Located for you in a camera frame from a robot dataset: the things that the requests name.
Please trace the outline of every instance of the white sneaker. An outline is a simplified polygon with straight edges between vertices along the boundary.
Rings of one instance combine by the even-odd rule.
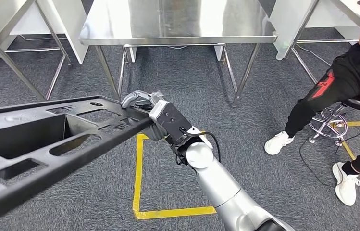
[[[358,175],[347,175],[341,167],[344,163],[338,162],[333,165],[333,174],[337,179],[335,193],[344,204],[352,206],[357,198],[355,185],[360,186]]]
[[[285,131],[282,131],[266,142],[265,151],[269,155],[276,155],[284,146],[293,142],[293,139],[294,137],[289,138],[289,135]]]

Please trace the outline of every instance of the gray carpet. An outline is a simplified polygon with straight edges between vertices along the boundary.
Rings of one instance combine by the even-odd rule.
[[[262,0],[270,13],[274,0]],[[84,0],[86,10],[90,0]],[[334,29],[307,29],[303,37],[336,37]],[[93,48],[80,65],[68,43],[63,40],[73,60],[64,65],[52,99],[104,95],[113,97]],[[52,41],[25,42],[18,38],[13,48],[44,47]],[[309,45],[327,61],[345,52],[348,44]],[[237,80],[244,72],[251,45],[230,44],[228,53]],[[117,77],[121,59],[120,47],[105,47],[112,74]],[[327,66],[306,52],[299,51],[316,76]],[[248,194],[273,215],[298,231],[360,231],[360,187],[357,201],[347,207],[338,201],[333,187],[317,181],[300,159],[301,144],[313,134],[306,127],[296,140],[276,156],[269,156],[263,144],[284,128],[286,117],[297,99],[304,97],[312,83],[290,56],[275,59],[272,44],[262,45],[237,108],[230,106],[233,90],[226,66],[216,61],[212,47],[141,48],[134,64],[125,70],[123,92],[136,89],[160,90],[201,130],[217,135],[226,168]],[[59,51],[11,54],[26,76],[44,91],[61,57]],[[37,98],[0,61],[0,106],[37,102]],[[359,111],[348,112],[350,121],[360,120]],[[348,136],[360,128],[350,128]],[[348,145],[360,153],[360,137]],[[317,176],[335,184],[331,166],[335,162],[334,141],[320,138],[306,143],[302,154]],[[348,159],[344,149],[339,161]],[[132,138],[109,153],[76,171],[68,178],[0,218],[0,230],[108,230],[108,231],[222,231],[219,217],[203,215],[181,218],[136,220],[132,211],[136,161],[136,139]],[[164,141],[145,141],[140,210],[209,206],[185,166],[177,166]]]

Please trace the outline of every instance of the metal table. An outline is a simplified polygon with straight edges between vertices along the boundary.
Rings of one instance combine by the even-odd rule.
[[[354,21],[360,27],[360,1],[359,0],[330,0],[337,8],[339,8],[343,13],[345,13],[348,18]],[[304,28],[306,28],[307,22],[310,20],[314,10],[317,7],[317,4],[320,0],[313,0],[311,3],[311,7],[309,9],[309,13],[306,16],[303,24],[299,32],[297,33],[294,42],[292,43],[291,47],[289,48],[296,58],[299,60],[300,64],[303,66],[306,73],[309,75],[310,79],[316,84],[317,80],[315,79],[313,73],[309,70],[309,68],[304,63],[303,59],[300,57],[294,45],[299,43],[335,43],[335,42],[358,42],[358,39],[319,39],[319,40],[299,40],[301,33],[303,32]]]
[[[81,43],[95,46],[102,67],[120,99],[124,64],[135,60],[139,46],[215,46],[217,59],[227,62],[236,105],[260,43],[273,43],[275,29],[257,0],[94,0],[80,34]],[[239,86],[226,53],[226,43],[255,43]],[[101,45],[123,47],[119,86],[110,73]]]
[[[58,47],[55,48],[40,48],[40,49],[18,49],[18,50],[3,50],[0,48],[0,56],[1,58],[10,66],[10,68],[17,74],[17,76],[40,98],[48,100],[51,96],[52,90],[54,88],[55,82],[58,78],[60,73],[62,64],[66,59],[68,63],[71,63],[68,55],[65,52],[64,47],[62,46],[59,38],[54,33],[48,19],[45,17],[45,14],[40,7],[40,4],[36,2],[36,0],[0,0],[0,45],[5,41],[5,39],[9,36],[11,30],[14,26],[18,23],[24,13],[30,8],[32,4],[36,3],[40,14],[46,23],[48,29],[50,30],[55,42],[57,43]],[[46,97],[44,97],[39,90],[27,79],[25,78],[24,74],[21,70],[16,66],[14,61],[7,55],[7,53],[11,52],[32,52],[32,51],[54,51],[54,50],[61,50],[63,56],[59,62],[57,67],[56,73],[52,80],[50,89],[47,92]]]
[[[330,0],[360,27],[360,0]]]

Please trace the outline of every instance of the stool caster wheel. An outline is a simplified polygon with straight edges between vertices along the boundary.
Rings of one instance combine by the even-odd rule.
[[[343,144],[341,143],[341,141],[335,141],[334,143],[335,143],[335,145],[338,146],[338,147],[343,146]]]
[[[336,125],[339,128],[344,127],[344,123],[342,121],[341,122],[335,122],[334,125]]]
[[[309,137],[309,142],[310,142],[310,143],[315,143],[316,140],[315,140],[313,137]]]

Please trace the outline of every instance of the white panel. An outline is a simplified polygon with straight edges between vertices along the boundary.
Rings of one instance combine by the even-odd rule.
[[[356,26],[330,0],[320,0],[306,27]]]
[[[270,21],[278,33],[274,46],[278,50],[276,59],[281,60],[287,54],[300,26],[309,10],[311,0],[277,0]]]
[[[56,12],[50,8],[50,2],[52,0],[40,0],[41,8],[43,9],[46,17],[50,21],[52,28],[55,33],[63,34],[65,33],[61,23],[56,17]],[[30,9],[24,14],[21,20],[11,31],[13,35],[37,35],[37,34],[50,34],[47,26],[45,25],[44,20],[42,19],[38,7],[36,4],[33,4]]]
[[[88,46],[82,45],[79,41],[79,34],[87,18],[81,0],[49,1],[51,1],[50,6],[52,11],[57,13],[56,17],[74,50],[78,62],[82,64],[87,54]]]

